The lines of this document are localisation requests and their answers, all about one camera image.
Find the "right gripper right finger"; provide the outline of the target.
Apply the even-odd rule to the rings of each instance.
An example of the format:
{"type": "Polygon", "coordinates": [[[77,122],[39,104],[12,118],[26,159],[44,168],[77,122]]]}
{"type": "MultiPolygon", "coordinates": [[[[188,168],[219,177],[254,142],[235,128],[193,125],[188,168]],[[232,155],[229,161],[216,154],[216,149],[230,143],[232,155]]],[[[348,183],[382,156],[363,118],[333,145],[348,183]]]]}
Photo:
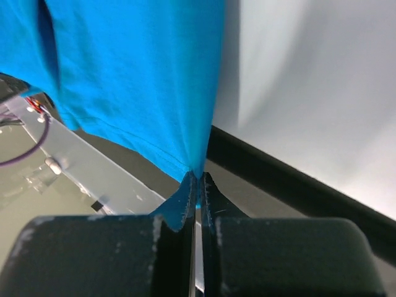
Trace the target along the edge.
{"type": "Polygon", "coordinates": [[[385,296],[363,232],[341,218],[251,218],[200,180],[206,296],[385,296]]]}

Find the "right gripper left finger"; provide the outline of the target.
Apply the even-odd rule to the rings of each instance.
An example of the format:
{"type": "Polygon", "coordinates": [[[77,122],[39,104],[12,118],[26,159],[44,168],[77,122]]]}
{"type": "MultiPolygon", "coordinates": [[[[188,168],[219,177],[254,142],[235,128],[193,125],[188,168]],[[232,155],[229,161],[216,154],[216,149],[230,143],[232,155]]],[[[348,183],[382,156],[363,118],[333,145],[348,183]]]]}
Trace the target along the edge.
{"type": "Polygon", "coordinates": [[[145,215],[45,216],[19,233],[2,296],[194,296],[197,178],[145,215]]]}

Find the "blue t shirt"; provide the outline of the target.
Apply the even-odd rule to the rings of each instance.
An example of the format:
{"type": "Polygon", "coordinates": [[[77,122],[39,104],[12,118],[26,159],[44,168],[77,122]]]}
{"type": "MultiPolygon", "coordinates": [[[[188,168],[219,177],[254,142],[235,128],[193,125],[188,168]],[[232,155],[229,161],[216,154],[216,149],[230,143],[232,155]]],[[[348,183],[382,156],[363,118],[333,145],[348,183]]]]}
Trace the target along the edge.
{"type": "Polygon", "coordinates": [[[2,1],[1,73],[69,129],[201,177],[224,17],[224,1],[2,1]]]}

